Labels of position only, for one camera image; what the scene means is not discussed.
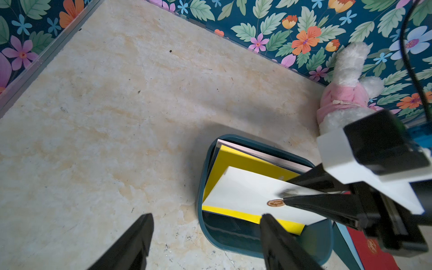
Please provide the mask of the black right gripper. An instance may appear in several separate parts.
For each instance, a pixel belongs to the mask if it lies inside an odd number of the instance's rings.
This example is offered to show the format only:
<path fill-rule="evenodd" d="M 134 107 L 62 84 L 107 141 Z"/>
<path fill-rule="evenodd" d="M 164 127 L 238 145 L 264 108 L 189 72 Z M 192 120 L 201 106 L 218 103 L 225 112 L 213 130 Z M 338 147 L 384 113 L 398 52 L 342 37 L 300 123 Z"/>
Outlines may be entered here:
<path fill-rule="evenodd" d="M 321 192 L 348 192 L 343 184 L 327 173 L 323 164 L 289 181 Z M 432 225 L 432 182 L 409 184 L 425 211 L 412 214 L 388 196 L 364 182 L 351 184 L 351 195 L 319 194 L 283 198 L 290 207 L 314 212 L 344 226 L 362 231 L 377 240 L 381 249 L 399 257 L 414 257 L 429 251 L 420 226 Z"/>

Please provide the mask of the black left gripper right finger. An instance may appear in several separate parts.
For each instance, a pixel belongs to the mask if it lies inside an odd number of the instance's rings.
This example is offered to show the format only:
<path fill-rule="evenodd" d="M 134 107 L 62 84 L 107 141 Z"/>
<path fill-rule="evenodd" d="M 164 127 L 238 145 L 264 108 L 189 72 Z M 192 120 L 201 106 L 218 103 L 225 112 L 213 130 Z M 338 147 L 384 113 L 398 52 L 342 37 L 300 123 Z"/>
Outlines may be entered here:
<path fill-rule="evenodd" d="M 298 244 L 270 214 L 259 224 L 261 244 L 268 270 L 320 270 L 321 266 Z"/>

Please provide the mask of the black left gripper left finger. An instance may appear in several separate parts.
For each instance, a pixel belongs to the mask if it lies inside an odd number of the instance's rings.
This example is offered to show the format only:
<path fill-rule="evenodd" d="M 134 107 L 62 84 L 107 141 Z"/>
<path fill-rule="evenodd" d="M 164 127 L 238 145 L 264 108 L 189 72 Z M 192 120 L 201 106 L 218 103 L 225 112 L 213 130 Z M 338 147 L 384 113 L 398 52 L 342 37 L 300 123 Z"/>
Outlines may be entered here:
<path fill-rule="evenodd" d="M 89 269 L 144 270 L 153 232 L 153 215 L 143 214 Z"/>

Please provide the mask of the red envelope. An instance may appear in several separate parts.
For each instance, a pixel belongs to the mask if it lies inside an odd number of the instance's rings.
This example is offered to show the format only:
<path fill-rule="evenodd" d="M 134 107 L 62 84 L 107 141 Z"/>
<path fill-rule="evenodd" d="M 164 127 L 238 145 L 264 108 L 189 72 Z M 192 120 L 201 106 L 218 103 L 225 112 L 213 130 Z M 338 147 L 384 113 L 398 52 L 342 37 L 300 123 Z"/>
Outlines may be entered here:
<path fill-rule="evenodd" d="M 366 238 L 363 232 L 347 228 L 356 251 L 366 270 L 399 270 L 393 256 L 383 252 L 374 239 Z"/>

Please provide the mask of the bright yellow envelope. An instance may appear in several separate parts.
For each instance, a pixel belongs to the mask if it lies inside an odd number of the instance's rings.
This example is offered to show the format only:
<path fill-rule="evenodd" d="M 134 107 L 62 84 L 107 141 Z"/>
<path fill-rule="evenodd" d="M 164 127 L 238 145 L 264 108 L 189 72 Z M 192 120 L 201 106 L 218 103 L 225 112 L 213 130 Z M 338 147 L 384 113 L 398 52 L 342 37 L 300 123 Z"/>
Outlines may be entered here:
<path fill-rule="evenodd" d="M 262 174 L 266 177 L 275 178 L 281 181 L 288 181 L 299 175 L 296 172 L 273 165 L 257 157 L 244 154 L 228 146 L 221 146 L 218 154 L 216 155 L 213 166 L 210 169 L 210 174 L 204 187 L 203 201 L 206 201 L 207 197 L 215 188 L 217 182 L 228 167 L 234 167 L 246 170 L 248 172 Z M 239 210 L 229 210 L 227 207 L 211 207 L 203 205 L 202 210 L 221 214 L 223 216 L 246 220 L 255 224 L 259 224 L 261 220 L 260 214 L 248 214 Z"/>

